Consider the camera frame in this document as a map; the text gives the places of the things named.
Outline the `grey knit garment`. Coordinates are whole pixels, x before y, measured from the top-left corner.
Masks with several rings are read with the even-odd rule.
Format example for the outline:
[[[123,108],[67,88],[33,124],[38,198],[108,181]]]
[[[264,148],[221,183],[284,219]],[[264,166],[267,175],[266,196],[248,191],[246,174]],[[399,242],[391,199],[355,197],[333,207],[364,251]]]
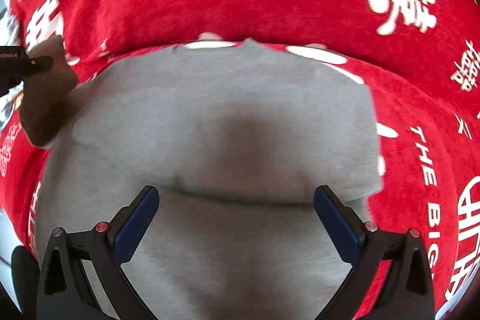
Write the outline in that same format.
[[[20,121],[49,149],[38,257],[55,227],[161,206],[125,273],[159,319],[313,319],[349,268],[312,207],[328,185],[366,218],[382,181],[373,100],[331,67],[246,40],[122,59],[77,82],[61,37],[25,81]]]

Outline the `red printed blanket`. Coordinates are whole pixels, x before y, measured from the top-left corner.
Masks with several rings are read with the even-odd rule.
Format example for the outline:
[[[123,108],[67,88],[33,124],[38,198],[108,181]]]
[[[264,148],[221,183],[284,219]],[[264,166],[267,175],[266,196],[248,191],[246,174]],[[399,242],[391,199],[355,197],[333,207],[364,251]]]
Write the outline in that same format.
[[[382,186],[362,219],[386,232],[420,232],[435,319],[471,299],[479,276],[476,0],[10,0],[4,46],[33,57],[51,37],[61,37],[81,84],[125,58],[253,40],[366,85]],[[38,264],[35,207],[50,151],[33,145],[21,124],[26,79],[1,100],[1,209]]]

